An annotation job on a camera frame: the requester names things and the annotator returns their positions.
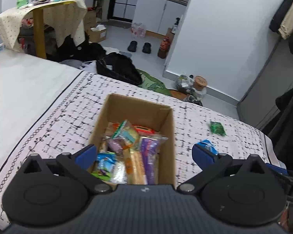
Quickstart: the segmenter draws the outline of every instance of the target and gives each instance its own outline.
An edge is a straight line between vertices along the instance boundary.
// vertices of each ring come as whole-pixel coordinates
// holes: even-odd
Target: wooden lid
[[[194,78],[193,87],[197,90],[202,90],[204,87],[207,86],[207,81],[202,76],[196,76]]]

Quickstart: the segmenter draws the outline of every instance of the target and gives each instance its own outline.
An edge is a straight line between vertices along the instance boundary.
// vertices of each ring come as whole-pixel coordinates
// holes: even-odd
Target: white wall
[[[166,70],[240,100],[277,41],[269,23],[282,1],[190,0]]]

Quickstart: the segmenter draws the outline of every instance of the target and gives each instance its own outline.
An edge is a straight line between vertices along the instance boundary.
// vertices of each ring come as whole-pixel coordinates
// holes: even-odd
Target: green snack packet
[[[211,121],[210,129],[212,133],[219,134],[222,136],[226,135],[225,129],[220,122]]]

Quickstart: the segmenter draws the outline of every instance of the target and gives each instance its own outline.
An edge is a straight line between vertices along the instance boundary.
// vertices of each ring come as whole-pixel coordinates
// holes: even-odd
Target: bed
[[[0,229],[9,225],[2,195],[27,156],[35,152],[54,158],[87,145],[110,93],[173,108],[177,185],[201,171],[192,160],[191,148],[204,139],[234,159],[254,153],[280,166],[270,139],[243,122],[98,74],[5,50],[0,53]],[[211,134],[211,120],[221,122],[227,136]]]

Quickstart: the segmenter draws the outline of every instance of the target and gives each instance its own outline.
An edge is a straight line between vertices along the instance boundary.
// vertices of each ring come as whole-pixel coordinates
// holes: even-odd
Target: black slipper
[[[151,44],[149,42],[144,43],[144,46],[142,48],[142,52],[146,54],[151,53]]]
[[[129,52],[135,52],[137,50],[137,45],[138,45],[138,43],[135,40],[133,40],[132,42],[130,42],[130,45],[127,48],[127,50]]]

